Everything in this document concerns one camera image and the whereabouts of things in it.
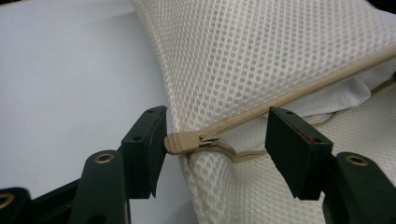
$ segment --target zipper slider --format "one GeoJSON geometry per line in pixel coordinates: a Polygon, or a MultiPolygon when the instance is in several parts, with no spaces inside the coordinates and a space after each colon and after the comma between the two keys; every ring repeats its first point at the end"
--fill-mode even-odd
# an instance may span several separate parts
{"type": "Polygon", "coordinates": [[[171,155],[193,152],[199,147],[211,147],[219,137],[215,133],[199,132],[170,133],[163,140],[166,151],[171,155]]]}
{"type": "Polygon", "coordinates": [[[200,147],[211,147],[219,141],[219,137],[215,133],[208,133],[199,136],[200,147]]]}

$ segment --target white surface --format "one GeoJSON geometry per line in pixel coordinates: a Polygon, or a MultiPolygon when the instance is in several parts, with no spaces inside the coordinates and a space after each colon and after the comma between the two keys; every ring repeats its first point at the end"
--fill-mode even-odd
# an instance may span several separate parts
{"type": "MultiPolygon", "coordinates": [[[[35,198],[79,178],[157,105],[168,105],[163,78],[128,0],[0,7],[0,189],[35,198]]],[[[131,207],[133,223],[197,222],[176,157],[157,199],[131,207]]]]}

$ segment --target zipper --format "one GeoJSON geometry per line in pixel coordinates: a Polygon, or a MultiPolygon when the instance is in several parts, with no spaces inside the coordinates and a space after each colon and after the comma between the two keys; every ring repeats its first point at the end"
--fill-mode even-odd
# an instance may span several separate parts
{"type": "Polygon", "coordinates": [[[224,152],[232,161],[246,161],[258,158],[265,154],[265,150],[236,153],[231,146],[220,142],[219,134],[225,133],[241,124],[258,118],[259,116],[267,113],[270,106],[282,106],[283,104],[291,102],[292,100],[302,97],[310,92],[331,85],[342,78],[346,79],[348,77],[353,77],[356,72],[381,63],[385,61],[386,58],[389,58],[389,56],[384,56],[384,58],[374,58],[370,60],[372,64],[370,64],[370,66],[367,64],[364,65],[366,67],[363,66],[363,69],[355,65],[351,68],[334,73],[332,76],[324,77],[320,82],[313,81],[302,87],[296,88],[293,91],[289,91],[276,99],[270,100],[263,105],[259,105],[253,109],[243,112],[242,114],[215,123],[199,132],[170,133],[164,139],[165,148],[171,155],[187,154],[197,151],[220,151],[224,152]]]}
{"type": "Polygon", "coordinates": [[[200,132],[170,133],[164,139],[165,148],[171,155],[189,154],[199,151],[217,151],[224,153],[233,162],[256,159],[263,156],[265,150],[237,153],[233,147],[220,142],[219,134],[258,118],[268,112],[268,110],[269,107],[265,110],[258,111],[253,109],[248,111],[247,114],[243,113],[239,116],[226,119],[200,132]]]}

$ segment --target white fabric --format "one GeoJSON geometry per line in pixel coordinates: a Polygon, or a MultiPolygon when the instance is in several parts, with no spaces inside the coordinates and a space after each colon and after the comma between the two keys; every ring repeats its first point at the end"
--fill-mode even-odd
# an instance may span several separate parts
{"type": "MultiPolygon", "coordinates": [[[[350,67],[364,66],[368,59],[396,48],[396,17],[363,0],[132,2],[163,71],[176,132],[202,130],[350,67]]],[[[369,80],[367,87],[359,79],[349,80],[347,87],[359,97],[349,97],[348,104],[343,103],[343,94],[330,96],[337,104],[343,99],[342,107],[358,105],[377,84],[376,77],[369,80]]],[[[367,110],[370,116],[375,113],[367,110]]],[[[389,118],[387,113],[375,115],[389,118]]],[[[346,117],[326,134],[330,139],[339,136],[335,142],[345,142],[342,150],[352,150],[355,145],[349,139],[370,139],[367,130],[354,130],[360,116],[367,122],[373,119],[368,114],[346,117]]],[[[263,149],[265,121],[251,120],[222,134],[220,140],[237,151],[263,149]]],[[[386,127],[394,130],[396,125],[386,127]]],[[[375,131],[381,136],[381,130],[375,131]]],[[[359,147],[374,150],[364,144],[359,147]]],[[[375,150],[389,154],[387,147],[375,150]]],[[[390,155],[390,162],[385,162],[388,171],[395,167],[395,159],[390,155]]],[[[268,156],[233,164],[222,154],[203,152],[189,161],[182,156],[180,162],[201,223],[323,221],[320,202],[293,200],[268,156]]]]}
{"type": "Polygon", "coordinates": [[[200,130],[396,47],[363,0],[132,0],[176,131],[200,130]]]}
{"type": "Polygon", "coordinates": [[[300,117],[315,115],[322,117],[322,114],[348,109],[367,100],[371,96],[371,90],[391,79],[394,71],[396,71],[396,58],[282,107],[293,111],[300,117]]]}
{"type": "MultiPolygon", "coordinates": [[[[360,153],[396,184],[396,85],[320,126],[333,154],[360,153]]],[[[200,223],[324,223],[321,203],[293,199],[268,155],[232,163],[219,153],[181,159],[200,223]]]]}

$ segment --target metal grommet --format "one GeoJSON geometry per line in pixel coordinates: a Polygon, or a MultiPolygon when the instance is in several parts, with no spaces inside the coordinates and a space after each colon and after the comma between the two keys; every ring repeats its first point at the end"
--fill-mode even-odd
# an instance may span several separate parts
{"type": "Polygon", "coordinates": [[[102,163],[110,162],[113,159],[114,159],[113,154],[104,153],[104,154],[100,154],[99,156],[97,156],[94,161],[96,163],[102,164],[102,163]]]}
{"type": "Polygon", "coordinates": [[[368,166],[369,165],[369,162],[360,156],[347,155],[346,160],[355,164],[355,165],[359,165],[359,166],[368,166]]]}
{"type": "Polygon", "coordinates": [[[14,199],[15,196],[12,193],[0,194],[0,209],[7,207],[14,201],[14,199]]]}

